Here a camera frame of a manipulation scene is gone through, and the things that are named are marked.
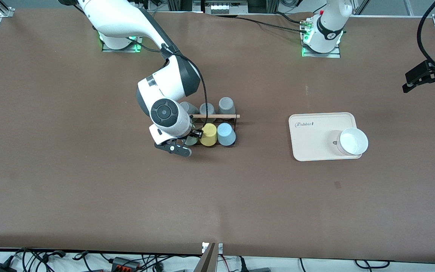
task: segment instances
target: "white bowl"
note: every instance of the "white bowl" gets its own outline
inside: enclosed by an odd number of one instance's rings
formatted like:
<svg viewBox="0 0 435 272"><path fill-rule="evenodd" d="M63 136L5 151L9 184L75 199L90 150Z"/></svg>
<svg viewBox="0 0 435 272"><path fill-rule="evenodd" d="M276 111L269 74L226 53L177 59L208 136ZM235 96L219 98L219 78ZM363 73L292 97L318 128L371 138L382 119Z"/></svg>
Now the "white bowl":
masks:
<svg viewBox="0 0 435 272"><path fill-rule="evenodd" d="M338 136L337 147L345 155L360 155L368 148L367 135L360 129L350 127Z"/></svg>

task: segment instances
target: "tray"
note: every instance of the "tray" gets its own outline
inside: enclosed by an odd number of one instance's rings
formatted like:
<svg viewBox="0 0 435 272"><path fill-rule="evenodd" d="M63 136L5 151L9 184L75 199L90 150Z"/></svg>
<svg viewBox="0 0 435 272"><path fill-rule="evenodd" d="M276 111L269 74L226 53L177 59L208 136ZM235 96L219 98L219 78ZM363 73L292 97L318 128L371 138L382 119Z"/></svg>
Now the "tray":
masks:
<svg viewBox="0 0 435 272"><path fill-rule="evenodd" d="M349 127L357 127L348 112L294 114L288 119L293 156L300 162L358 159L361 155L344 155L336 141Z"/></svg>

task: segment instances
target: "wooden stick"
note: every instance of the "wooden stick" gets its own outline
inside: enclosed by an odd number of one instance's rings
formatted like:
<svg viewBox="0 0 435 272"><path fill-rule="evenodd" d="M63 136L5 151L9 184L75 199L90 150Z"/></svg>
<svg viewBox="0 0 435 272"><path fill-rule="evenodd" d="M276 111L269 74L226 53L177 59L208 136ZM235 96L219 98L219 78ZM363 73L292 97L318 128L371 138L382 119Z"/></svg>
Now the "wooden stick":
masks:
<svg viewBox="0 0 435 272"><path fill-rule="evenodd" d="M193 118L206 118L205 114L190 114ZM239 114L209 114L207 118L239 119Z"/></svg>

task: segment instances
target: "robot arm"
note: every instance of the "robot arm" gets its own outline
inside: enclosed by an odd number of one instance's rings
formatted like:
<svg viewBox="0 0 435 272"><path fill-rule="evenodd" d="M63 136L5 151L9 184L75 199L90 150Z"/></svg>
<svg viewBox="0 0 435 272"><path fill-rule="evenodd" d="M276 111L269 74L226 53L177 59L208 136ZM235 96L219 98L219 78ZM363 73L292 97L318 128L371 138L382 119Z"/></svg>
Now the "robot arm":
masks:
<svg viewBox="0 0 435 272"><path fill-rule="evenodd" d="M161 49L168 65L137 84L136 98L154 122L150 133L157 145L189 134L192 128L189 115L177 101L195 93L200 78L154 18L126 0L78 0L78 3L109 48L121 49L129 44L128 37L145 36Z"/></svg>
<svg viewBox="0 0 435 272"><path fill-rule="evenodd" d="M332 51L342 36L345 23L352 15L350 0L327 0L323 14L315 14L309 38L304 43L319 53Z"/></svg>

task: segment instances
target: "table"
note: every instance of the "table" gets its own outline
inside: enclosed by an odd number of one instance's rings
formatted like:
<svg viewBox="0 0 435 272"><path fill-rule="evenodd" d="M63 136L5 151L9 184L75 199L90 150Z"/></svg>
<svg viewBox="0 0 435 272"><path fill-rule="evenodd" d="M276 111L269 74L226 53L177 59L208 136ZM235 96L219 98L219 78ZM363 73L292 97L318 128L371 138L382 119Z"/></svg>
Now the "table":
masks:
<svg viewBox="0 0 435 272"><path fill-rule="evenodd" d="M155 149L135 88L160 55L100 52L78 11L17 10L0 25L0 247L199 253L222 241L226 255L435 262L435 84L401 89L424 60L419 19L350 18L340 59L301 57L297 33L249 21L156 20L209 102L233 98L236 145ZM435 58L432 20L423 40ZM288 117L318 112L352 113L369 150L296 161Z"/></svg>

